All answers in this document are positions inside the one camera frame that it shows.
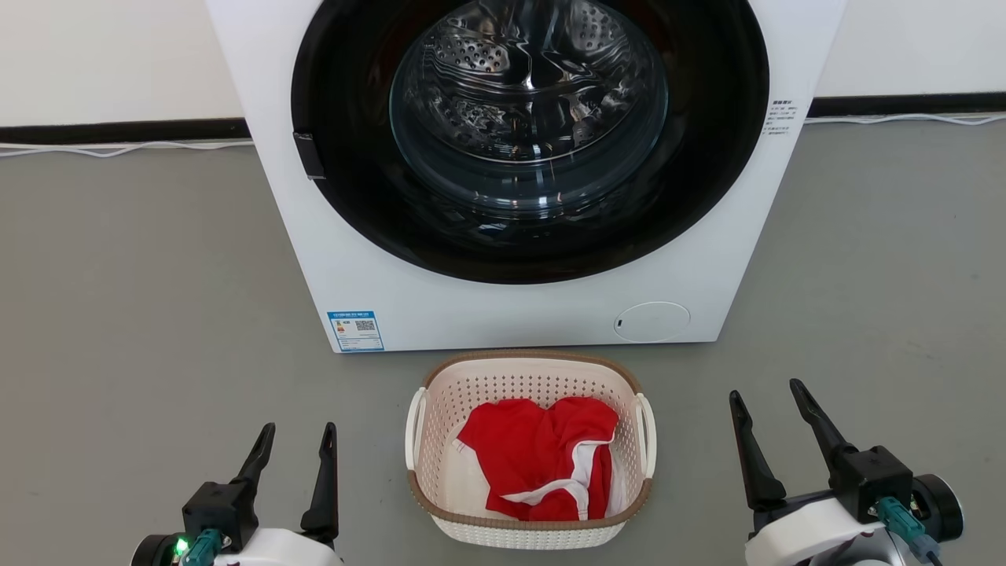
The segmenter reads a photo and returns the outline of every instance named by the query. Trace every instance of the blue label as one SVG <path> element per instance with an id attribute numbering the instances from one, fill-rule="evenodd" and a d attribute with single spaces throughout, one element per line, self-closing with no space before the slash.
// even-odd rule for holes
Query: blue label
<path id="1" fill-rule="evenodd" d="M 335 341 L 342 352 L 383 352 L 377 318 L 372 311 L 329 313 Z"/>

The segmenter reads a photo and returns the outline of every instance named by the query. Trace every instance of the brown basket rim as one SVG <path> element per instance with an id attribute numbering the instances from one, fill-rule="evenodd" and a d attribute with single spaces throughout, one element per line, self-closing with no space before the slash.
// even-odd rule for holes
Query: brown basket rim
<path id="1" fill-rule="evenodd" d="M 633 393 L 642 393 L 642 388 L 636 377 L 633 376 L 629 370 L 625 369 L 620 364 L 612 362 L 604 358 L 597 356 L 588 356 L 584 354 L 573 354 L 568 352 L 557 352 L 550 350 L 497 350 L 497 351 L 485 351 L 485 352 L 470 352 L 466 354 L 461 354 L 458 356 L 451 357 L 443 364 L 438 366 L 430 375 L 427 377 L 426 381 L 423 383 L 423 387 L 428 388 L 433 383 L 434 379 L 441 374 L 444 370 L 459 364 L 461 362 L 469 362 L 473 360 L 502 360 L 507 358 L 537 358 L 541 360 L 564 360 L 568 362 L 584 362 L 588 364 L 596 364 L 599 366 L 604 366 L 610 370 L 615 371 L 619 376 L 621 376 L 629 386 L 632 388 Z M 451 523 L 459 523 L 462 525 L 471 525 L 473 527 L 486 527 L 489 529 L 506 529 L 510 531 L 582 531 L 588 529 L 605 529 L 608 527 L 614 527 L 616 525 L 625 523 L 629 521 L 634 515 L 639 513 L 639 510 L 643 508 L 646 504 L 647 499 L 650 497 L 650 490 L 653 485 L 652 479 L 643 480 L 643 486 L 640 488 L 639 495 L 636 500 L 633 501 L 632 505 L 622 513 L 606 518 L 606 519 L 592 519 L 590 521 L 540 521 L 540 522 L 527 522 L 527 521 L 507 521 L 503 519 L 486 519 L 482 517 L 472 517 L 470 515 L 462 515 L 460 513 L 453 513 L 436 506 L 433 502 L 427 498 L 426 494 L 420 488 L 420 480 L 414 470 L 408 470 L 408 488 L 412 492 L 412 497 L 420 504 L 427 513 L 442 519 L 444 521 L 449 521 Z"/>

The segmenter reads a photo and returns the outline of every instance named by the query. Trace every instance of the white wall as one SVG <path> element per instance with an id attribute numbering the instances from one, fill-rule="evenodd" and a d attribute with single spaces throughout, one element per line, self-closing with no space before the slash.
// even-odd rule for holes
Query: white wall
<path id="1" fill-rule="evenodd" d="M 1006 90 L 1004 55 L 1004 0 L 849 0 L 818 96 Z"/>
<path id="2" fill-rule="evenodd" d="M 0 126 L 240 116 L 202 1 L 2 2 Z M 818 95 L 1006 90 L 1004 54 L 1004 0 L 850 0 Z"/>
<path id="3" fill-rule="evenodd" d="M 0 0 L 0 126 L 240 116 L 202 2 Z"/>

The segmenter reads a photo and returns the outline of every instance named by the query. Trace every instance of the washing machine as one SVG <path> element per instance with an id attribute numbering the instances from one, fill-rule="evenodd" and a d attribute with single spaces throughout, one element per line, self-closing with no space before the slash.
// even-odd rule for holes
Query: washing machine
<path id="1" fill-rule="evenodd" d="M 715 341 L 844 0 L 207 0 L 337 353 Z"/>

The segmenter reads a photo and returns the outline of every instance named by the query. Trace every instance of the green connector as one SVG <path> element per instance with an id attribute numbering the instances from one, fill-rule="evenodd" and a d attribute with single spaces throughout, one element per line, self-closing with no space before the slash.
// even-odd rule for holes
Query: green connector
<path id="1" fill-rule="evenodd" d="M 182 566 L 211 566 L 223 548 L 223 535 L 216 529 L 206 529 L 182 556 Z"/>
<path id="2" fill-rule="evenodd" d="M 888 531 L 901 537 L 919 562 L 929 564 L 934 557 L 939 558 L 940 545 L 926 534 L 926 527 L 910 511 L 904 509 L 901 502 L 894 498 L 884 498 L 877 502 L 876 510 L 877 519 Z"/>

